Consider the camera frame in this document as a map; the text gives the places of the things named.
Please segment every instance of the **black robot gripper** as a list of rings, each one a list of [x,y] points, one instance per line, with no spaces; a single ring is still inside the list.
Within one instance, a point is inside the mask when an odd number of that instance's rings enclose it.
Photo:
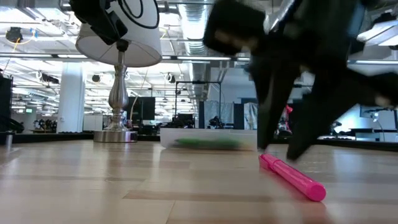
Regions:
[[[251,49],[248,71],[259,101],[258,148],[272,142],[294,81],[304,70],[314,74],[315,81],[293,128],[287,152],[291,161],[355,104],[375,106],[376,97],[383,96],[398,105],[397,74],[367,77],[346,66],[366,6],[357,0],[296,0],[266,34],[263,12],[233,0],[214,5],[203,43],[226,55]]]

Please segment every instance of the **lampshade design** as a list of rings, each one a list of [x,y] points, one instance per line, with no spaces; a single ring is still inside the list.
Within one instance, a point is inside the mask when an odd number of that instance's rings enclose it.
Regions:
[[[134,11],[140,8],[140,1],[126,0],[128,6]],[[153,1],[143,1],[144,12],[137,22],[153,26],[157,20],[157,11]],[[160,37],[158,29],[145,29],[131,22],[123,13],[117,1],[111,3],[108,12],[114,11],[128,28],[122,39],[129,42],[125,52],[124,64],[127,67],[148,67],[162,60]],[[118,50],[116,44],[106,45],[88,24],[82,24],[76,41],[77,50],[93,60],[116,65],[118,63]]]

